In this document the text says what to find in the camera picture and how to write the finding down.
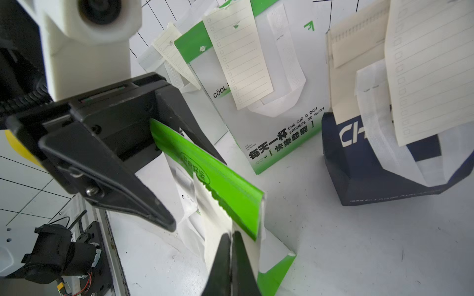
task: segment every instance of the white table surface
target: white table surface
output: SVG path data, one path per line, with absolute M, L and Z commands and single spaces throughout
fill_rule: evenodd
M 320 134 L 258 176 L 230 133 L 216 148 L 267 193 L 265 226 L 297 253 L 277 295 L 474 295 L 472 175 L 441 195 L 344 207 Z M 156 174 L 154 186 L 175 194 Z M 132 296 L 201 294 L 205 265 L 177 234 L 109 217 Z

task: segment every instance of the checklist paper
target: checklist paper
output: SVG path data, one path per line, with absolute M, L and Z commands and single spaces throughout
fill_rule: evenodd
M 231 1 L 204 18 L 237 110 L 273 92 L 250 0 Z
M 162 35 L 153 41 L 152 45 L 179 74 L 200 90 L 201 86 L 197 78 L 174 45 L 174 41 L 179 37 L 181 37 L 180 31 L 178 31 L 174 24 L 170 23 Z
M 474 1 L 392 0 L 385 59 L 399 146 L 474 120 Z

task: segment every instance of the green arrow logo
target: green arrow logo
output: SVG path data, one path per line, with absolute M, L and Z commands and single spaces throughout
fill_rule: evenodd
M 308 30 L 313 30 L 314 31 L 314 24 L 313 21 L 309 22 L 308 24 L 304 25 L 304 28 L 308 27 Z

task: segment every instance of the yellow object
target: yellow object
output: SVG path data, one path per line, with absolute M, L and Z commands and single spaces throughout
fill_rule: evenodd
M 38 160 L 26 149 L 20 141 L 11 133 L 10 130 L 5 130 L 5 135 L 7 136 L 8 143 L 21 157 L 31 161 L 32 163 L 41 166 Z

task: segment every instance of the red wire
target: red wire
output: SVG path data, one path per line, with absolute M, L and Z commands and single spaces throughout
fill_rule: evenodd
M 88 272 L 87 274 L 89 275 L 89 279 L 91 280 L 91 282 L 89 283 L 89 286 L 87 287 L 86 293 L 89 291 L 89 288 L 92 285 L 92 272 L 91 273 Z
M 73 296 L 78 296 L 80 293 L 84 292 L 84 290 L 85 290 L 85 289 L 87 288 L 87 286 L 89 285 L 90 281 L 91 281 L 91 277 L 89 277 L 89 279 L 87 280 L 87 283 L 86 283 L 86 285 L 84 286 L 84 289 L 82 289 L 80 292 L 74 294 Z

